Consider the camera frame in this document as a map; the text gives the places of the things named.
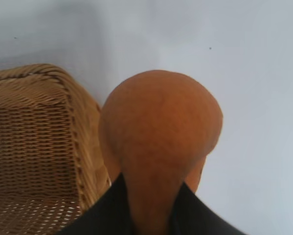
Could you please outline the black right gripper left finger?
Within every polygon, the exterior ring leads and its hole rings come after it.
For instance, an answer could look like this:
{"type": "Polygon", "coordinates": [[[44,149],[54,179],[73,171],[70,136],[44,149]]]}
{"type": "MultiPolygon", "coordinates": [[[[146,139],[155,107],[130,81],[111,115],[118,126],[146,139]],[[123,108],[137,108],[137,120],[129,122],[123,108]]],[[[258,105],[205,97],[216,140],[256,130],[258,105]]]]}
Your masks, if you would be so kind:
{"type": "Polygon", "coordinates": [[[134,235],[123,175],[119,174],[112,186],[90,209],[57,234],[134,235]]]}

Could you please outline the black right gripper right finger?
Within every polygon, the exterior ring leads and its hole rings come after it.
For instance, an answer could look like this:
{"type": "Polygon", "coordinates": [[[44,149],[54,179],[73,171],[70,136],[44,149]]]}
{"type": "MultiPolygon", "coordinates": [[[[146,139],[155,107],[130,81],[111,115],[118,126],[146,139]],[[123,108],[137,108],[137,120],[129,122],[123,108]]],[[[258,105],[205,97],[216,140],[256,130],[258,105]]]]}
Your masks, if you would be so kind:
{"type": "Polygon", "coordinates": [[[173,235],[243,235],[244,233],[208,208],[182,184],[171,214],[173,235]]]}

